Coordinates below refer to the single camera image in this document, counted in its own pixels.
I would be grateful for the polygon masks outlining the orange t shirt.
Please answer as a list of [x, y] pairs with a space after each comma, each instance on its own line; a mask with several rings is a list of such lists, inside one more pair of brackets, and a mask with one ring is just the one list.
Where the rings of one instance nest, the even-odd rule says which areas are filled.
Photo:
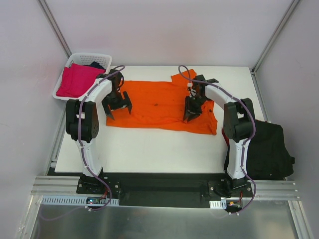
[[190, 69], [171, 76], [169, 82], [126, 81], [122, 92], [127, 92], [132, 110], [113, 111], [114, 118], [107, 118], [106, 125], [122, 128], [160, 128], [197, 134], [217, 134], [218, 121], [214, 115], [214, 102], [207, 101], [202, 114], [189, 122], [183, 120], [185, 97], [189, 96], [188, 80], [197, 73]]

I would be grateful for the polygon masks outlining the white plastic basket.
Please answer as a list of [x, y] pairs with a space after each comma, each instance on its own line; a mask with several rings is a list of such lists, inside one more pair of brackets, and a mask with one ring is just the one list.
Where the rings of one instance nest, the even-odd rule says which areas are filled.
[[82, 97], [91, 86], [96, 76], [110, 71], [112, 57], [98, 53], [74, 53], [65, 64], [52, 96], [67, 101]]

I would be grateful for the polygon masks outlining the pink t shirt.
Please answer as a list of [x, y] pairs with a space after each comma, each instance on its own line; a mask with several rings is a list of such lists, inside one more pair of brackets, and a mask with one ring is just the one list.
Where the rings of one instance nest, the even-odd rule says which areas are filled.
[[105, 72], [106, 70], [93, 68], [89, 65], [72, 63], [70, 67], [65, 67], [63, 70], [61, 85], [56, 96], [81, 97], [94, 84], [96, 76]]

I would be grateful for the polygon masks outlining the black t shirt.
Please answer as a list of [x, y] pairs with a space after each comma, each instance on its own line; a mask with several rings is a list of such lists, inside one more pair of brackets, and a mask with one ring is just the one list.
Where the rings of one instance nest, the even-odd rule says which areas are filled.
[[253, 180], [283, 180], [293, 174], [295, 158], [290, 156], [278, 124], [255, 120], [256, 133], [250, 141], [246, 169]]

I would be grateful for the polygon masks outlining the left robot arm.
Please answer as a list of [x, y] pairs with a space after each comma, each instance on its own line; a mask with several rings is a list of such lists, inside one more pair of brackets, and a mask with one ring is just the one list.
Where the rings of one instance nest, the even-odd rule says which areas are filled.
[[128, 109], [132, 103], [126, 91], [121, 92], [125, 78], [125, 66], [120, 65], [109, 73], [98, 74], [93, 86], [83, 95], [83, 99], [69, 99], [66, 104], [66, 132], [76, 143], [82, 161], [82, 174], [78, 181], [78, 194], [111, 195], [110, 186], [104, 179], [104, 171], [96, 146], [102, 120], [113, 119], [113, 111]]

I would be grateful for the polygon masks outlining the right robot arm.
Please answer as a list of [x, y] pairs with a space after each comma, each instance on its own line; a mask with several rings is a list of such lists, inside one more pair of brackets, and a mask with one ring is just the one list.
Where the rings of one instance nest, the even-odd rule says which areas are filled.
[[203, 114], [202, 105], [214, 101], [223, 109], [223, 130], [229, 139], [228, 165], [225, 179], [213, 187], [221, 197], [234, 197], [247, 185], [247, 156], [251, 139], [256, 133], [255, 115], [251, 99], [239, 99], [225, 90], [216, 79], [198, 75], [188, 78], [189, 96], [185, 98], [184, 121]]

